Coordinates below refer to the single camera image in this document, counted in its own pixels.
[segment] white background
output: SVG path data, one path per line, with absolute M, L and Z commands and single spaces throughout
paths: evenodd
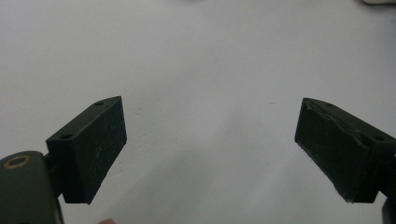
M 0 158 L 121 95 L 128 143 L 67 224 L 381 223 L 294 143 L 303 97 L 396 136 L 396 8 L 354 0 L 0 2 Z

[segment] white surface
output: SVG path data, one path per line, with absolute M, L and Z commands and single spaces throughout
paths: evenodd
M 396 136 L 396 10 L 353 0 L 2 1 L 0 157 L 122 95 L 128 144 L 68 224 L 381 223 L 293 142 L 303 97 Z

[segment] mounting hole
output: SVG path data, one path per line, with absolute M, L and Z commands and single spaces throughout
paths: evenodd
M 8 170 L 15 169 L 24 166 L 30 161 L 30 159 L 31 157 L 29 155 L 16 156 L 6 161 L 3 166 Z
M 64 139 L 69 139 L 71 137 L 73 137 L 73 134 L 72 133 L 68 133 L 68 134 L 64 134 L 64 135 L 60 136 L 59 138 L 64 140 Z
M 382 137 L 382 136 L 375 136 L 374 139 L 377 140 L 377 141 L 384 141 L 385 140 L 385 138 Z

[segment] white table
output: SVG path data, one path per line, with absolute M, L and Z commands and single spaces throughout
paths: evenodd
M 303 97 L 396 136 L 396 8 L 355 0 L 2 1 L 0 158 L 122 95 L 128 144 L 67 224 L 381 223 L 293 141 Z

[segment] screw hole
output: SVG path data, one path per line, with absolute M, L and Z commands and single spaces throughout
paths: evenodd
M 68 134 L 64 134 L 64 135 L 60 136 L 59 138 L 60 139 L 68 139 L 68 138 L 71 138 L 71 137 L 73 137 L 73 134 L 68 133 Z
M 6 161 L 3 166 L 8 170 L 22 167 L 30 161 L 30 158 L 31 157 L 29 155 L 16 156 Z
M 385 140 L 385 138 L 382 137 L 382 136 L 375 136 L 374 139 L 377 140 L 377 141 L 384 141 Z

